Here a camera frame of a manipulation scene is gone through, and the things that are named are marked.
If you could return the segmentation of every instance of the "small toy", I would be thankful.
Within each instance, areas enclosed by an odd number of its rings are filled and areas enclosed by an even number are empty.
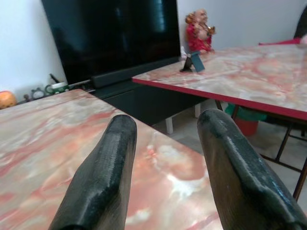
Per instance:
[[[45,97],[45,92],[42,91],[40,88],[37,88],[36,90],[31,90],[32,91],[32,100],[37,100],[40,98]]]
[[[30,102],[31,101],[31,99],[30,99],[28,94],[24,95],[24,100],[25,100],[25,102]]]

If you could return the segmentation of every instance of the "small black stand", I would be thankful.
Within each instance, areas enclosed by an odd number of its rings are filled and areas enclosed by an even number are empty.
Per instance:
[[[180,72],[192,72],[192,69],[191,69],[192,65],[194,66],[196,72],[200,72],[204,70],[205,67],[203,66],[199,53],[200,52],[197,51],[192,54],[188,54],[184,67],[183,69],[180,70]]]

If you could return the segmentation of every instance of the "table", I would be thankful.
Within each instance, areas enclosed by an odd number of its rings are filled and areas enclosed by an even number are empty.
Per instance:
[[[74,90],[0,111],[0,229],[48,229],[122,111]],[[126,230],[221,230],[204,157],[137,121]]]
[[[182,62],[133,78],[151,85],[307,120],[307,46],[231,48],[202,55],[206,70]]]

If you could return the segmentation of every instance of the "red bucket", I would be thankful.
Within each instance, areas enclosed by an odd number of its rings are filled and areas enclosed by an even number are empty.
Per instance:
[[[240,118],[235,119],[236,125],[240,128],[244,136],[250,137],[257,132],[259,121],[245,121]]]

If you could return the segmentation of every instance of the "black tv screen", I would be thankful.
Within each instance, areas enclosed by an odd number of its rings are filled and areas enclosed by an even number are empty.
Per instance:
[[[176,0],[42,2],[69,84],[180,56]]]

